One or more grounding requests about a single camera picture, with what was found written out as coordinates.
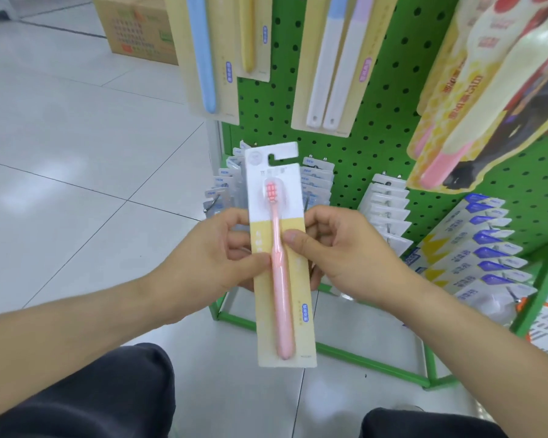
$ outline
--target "green pegboard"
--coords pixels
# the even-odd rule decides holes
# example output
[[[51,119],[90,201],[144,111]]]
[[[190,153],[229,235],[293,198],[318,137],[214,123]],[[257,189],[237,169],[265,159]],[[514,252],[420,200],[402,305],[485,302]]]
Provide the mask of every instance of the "green pegboard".
[[[300,159],[313,155],[335,163],[331,204],[357,208],[374,173],[406,178],[414,161],[406,146],[420,119],[416,104],[458,0],[398,0],[349,138],[290,128],[306,0],[273,0],[270,83],[238,79],[240,125],[224,124],[231,154],[243,139],[268,145],[298,141]],[[526,252],[548,243],[548,139],[492,169],[476,189],[504,198],[516,231],[509,240]],[[404,234],[414,242],[459,200],[459,195],[413,190],[413,222]]]

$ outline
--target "green display rack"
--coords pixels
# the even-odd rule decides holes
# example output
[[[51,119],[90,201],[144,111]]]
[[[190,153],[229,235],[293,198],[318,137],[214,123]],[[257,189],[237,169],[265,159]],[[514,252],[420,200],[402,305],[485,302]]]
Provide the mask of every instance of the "green display rack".
[[[416,104],[458,0],[398,0],[349,138],[290,127],[306,1],[273,0],[271,80],[238,78],[240,125],[223,124],[224,150],[231,154],[242,139],[259,146],[298,141],[299,159],[284,162],[312,155],[335,163],[331,204],[355,209],[375,173],[406,178],[412,170],[406,146],[420,119]],[[548,138],[493,168],[475,191],[506,200],[515,230],[508,240],[523,246],[525,255],[540,265],[535,283],[539,291],[512,325],[523,336],[548,296]],[[408,198],[413,224],[404,236],[415,243],[459,201],[459,195],[416,190]],[[254,322],[221,310],[224,298],[210,307],[213,318],[255,330]],[[435,357],[429,348],[424,350],[427,372],[418,375],[317,343],[319,353],[427,389],[455,383],[453,375],[437,377]]]

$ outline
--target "toothbrush handle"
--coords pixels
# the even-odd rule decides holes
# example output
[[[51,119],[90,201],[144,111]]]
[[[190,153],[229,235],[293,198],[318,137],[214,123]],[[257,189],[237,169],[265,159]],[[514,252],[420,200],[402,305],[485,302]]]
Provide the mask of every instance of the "toothbrush handle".
[[[280,239],[280,220],[277,206],[273,206],[272,281],[274,284],[274,311],[276,314],[276,351],[283,360],[294,355],[294,332],[290,307],[290,280],[286,254]]]

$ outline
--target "hanging product package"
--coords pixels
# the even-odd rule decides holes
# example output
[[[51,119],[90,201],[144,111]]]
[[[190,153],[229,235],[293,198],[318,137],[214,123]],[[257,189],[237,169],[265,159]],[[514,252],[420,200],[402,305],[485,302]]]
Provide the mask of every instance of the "hanging product package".
[[[192,114],[239,125],[234,0],[165,0]]]
[[[292,129],[347,138],[397,0],[307,0]]]
[[[234,0],[237,76],[270,81],[272,0]]]
[[[548,0],[520,0],[500,13],[502,1],[469,34],[468,61],[429,130],[413,189],[473,190],[548,130]]]
[[[270,166],[270,155],[295,158],[298,143],[245,151],[252,252],[272,253],[272,269],[254,279],[258,364],[316,367],[308,261],[285,247],[281,238],[285,230],[305,230],[300,167]]]
[[[450,94],[467,58],[467,37],[477,19],[496,0],[459,0],[451,25],[446,32],[441,48],[422,93],[416,111],[422,116],[408,144],[408,156],[418,159],[426,143],[427,132],[434,125],[435,114]]]

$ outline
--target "white tile floor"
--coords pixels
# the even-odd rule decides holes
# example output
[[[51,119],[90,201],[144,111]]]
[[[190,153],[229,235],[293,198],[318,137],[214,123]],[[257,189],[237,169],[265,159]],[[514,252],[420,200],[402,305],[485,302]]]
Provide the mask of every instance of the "white tile floor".
[[[79,6],[34,22],[92,33],[94,14]],[[142,275],[202,218],[208,143],[184,103],[178,67],[113,55],[102,38],[0,23],[0,312]],[[313,296],[319,341],[422,369],[398,320]],[[255,318],[247,291],[226,305]],[[323,356],[307,371],[259,368],[255,334],[208,309],[140,341],[173,360],[182,437],[357,436],[368,410],[402,403],[473,412],[460,386],[424,392]]]

